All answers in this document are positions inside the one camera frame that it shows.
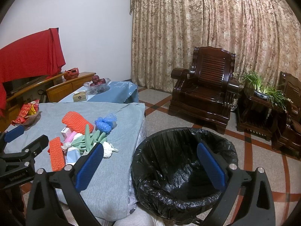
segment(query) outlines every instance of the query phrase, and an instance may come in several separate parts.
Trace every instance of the black trash bag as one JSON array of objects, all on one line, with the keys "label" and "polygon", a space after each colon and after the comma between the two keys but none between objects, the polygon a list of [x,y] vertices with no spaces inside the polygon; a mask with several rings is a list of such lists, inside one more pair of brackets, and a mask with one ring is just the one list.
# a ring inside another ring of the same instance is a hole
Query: black trash bag
[{"label": "black trash bag", "polygon": [[207,130],[172,128],[147,137],[136,149],[131,165],[139,202],[174,223],[189,224],[217,202],[216,190],[197,157],[204,140],[229,164],[238,165],[234,145]]}]

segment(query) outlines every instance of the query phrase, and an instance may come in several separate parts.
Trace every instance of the metal screw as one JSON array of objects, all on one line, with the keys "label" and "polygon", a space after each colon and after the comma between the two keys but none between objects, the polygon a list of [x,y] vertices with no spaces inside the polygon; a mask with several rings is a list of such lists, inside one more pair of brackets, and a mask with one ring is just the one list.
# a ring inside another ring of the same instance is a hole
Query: metal screw
[{"label": "metal screw", "polygon": [[37,174],[42,174],[44,172],[44,169],[43,168],[40,168],[37,170]]},{"label": "metal screw", "polygon": [[64,167],[64,170],[65,171],[70,171],[72,169],[72,165],[66,165],[65,167]]},{"label": "metal screw", "polygon": [[229,167],[230,167],[230,169],[232,169],[232,170],[236,170],[236,169],[237,169],[237,165],[235,165],[235,164],[233,164],[233,163],[231,163],[231,164],[229,165]]},{"label": "metal screw", "polygon": [[264,169],[262,167],[258,167],[257,170],[260,172],[260,173],[264,173]]}]

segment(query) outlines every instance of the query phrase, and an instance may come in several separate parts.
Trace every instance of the red fabric cover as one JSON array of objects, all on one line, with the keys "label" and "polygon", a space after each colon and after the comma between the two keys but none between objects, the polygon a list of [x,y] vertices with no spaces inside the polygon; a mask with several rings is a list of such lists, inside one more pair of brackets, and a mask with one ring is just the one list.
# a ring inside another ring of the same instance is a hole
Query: red fabric cover
[{"label": "red fabric cover", "polygon": [[58,28],[28,35],[0,49],[0,115],[6,106],[3,82],[32,76],[54,76],[65,64]]}]

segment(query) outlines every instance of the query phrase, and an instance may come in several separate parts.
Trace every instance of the floral curtain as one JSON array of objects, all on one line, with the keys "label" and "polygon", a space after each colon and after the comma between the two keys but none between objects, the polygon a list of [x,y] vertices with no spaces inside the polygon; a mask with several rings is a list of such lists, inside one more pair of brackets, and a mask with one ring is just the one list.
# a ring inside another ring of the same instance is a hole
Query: floral curtain
[{"label": "floral curtain", "polygon": [[301,25],[285,0],[132,0],[134,83],[172,91],[175,67],[194,47],[236,53],[235,72],[252,69],[276,85],[280,71],[301,79]]}]

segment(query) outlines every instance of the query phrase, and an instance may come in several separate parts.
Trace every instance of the white wall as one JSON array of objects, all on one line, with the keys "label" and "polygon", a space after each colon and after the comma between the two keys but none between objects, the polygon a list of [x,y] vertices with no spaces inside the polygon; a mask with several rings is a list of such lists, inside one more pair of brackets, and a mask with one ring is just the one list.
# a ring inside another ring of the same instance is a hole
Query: white wall
[{"label": "white wall", "polygon": [[59,27],[66,61],[101,78],[131,78],[130,0],[15,0],[0,24],[0,48]]}]

